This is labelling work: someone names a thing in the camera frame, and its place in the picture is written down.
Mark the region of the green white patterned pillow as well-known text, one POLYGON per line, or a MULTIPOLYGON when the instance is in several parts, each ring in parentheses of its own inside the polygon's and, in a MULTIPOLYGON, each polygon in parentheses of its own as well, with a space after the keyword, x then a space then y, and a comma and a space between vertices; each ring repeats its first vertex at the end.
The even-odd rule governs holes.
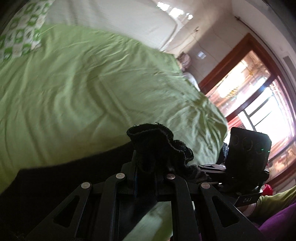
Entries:
POLYGON ((1 34, 1 61, 24 56, 41 46, 41 27, 54 1, 29 1, 1 34))

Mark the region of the wooden framed window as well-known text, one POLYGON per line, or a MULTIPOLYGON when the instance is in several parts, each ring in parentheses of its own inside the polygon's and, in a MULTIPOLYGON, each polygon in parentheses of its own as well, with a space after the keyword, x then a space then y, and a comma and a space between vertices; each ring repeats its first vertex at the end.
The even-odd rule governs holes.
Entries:
POLYGON ((201 81, 201 91, 229 127, 267 134, 271 141, 268 184, 274 192, 295 185, 295 104, 267 50, 248 33, 201 81))

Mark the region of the black pants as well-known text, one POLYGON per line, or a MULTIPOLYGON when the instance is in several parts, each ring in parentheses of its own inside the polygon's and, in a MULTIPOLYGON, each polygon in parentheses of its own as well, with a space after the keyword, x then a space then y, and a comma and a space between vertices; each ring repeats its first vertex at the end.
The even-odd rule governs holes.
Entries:
POLYGON ((206 180, 199 167, 189 165, 194 155, 159 124, 145 123, 127 130, 130 141, 113 150, 44 168, 22 169, 1 194, 1 240, 25 236, 83 182, 97 184, 117 174, 137 156, 148 173, 172 173, 186 181, 206 180))

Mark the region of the light green bed sheet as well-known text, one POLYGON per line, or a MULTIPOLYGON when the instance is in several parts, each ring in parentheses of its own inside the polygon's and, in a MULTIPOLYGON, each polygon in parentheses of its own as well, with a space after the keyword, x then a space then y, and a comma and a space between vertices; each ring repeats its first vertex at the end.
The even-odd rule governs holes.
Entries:
POLYGON ((86 27, 41 34, 41 49, 1 65, 1 194, 22 169, 113 150, 143 123, 168 127, 193 165, 217 161, 227 122, 173 55, 86 27))

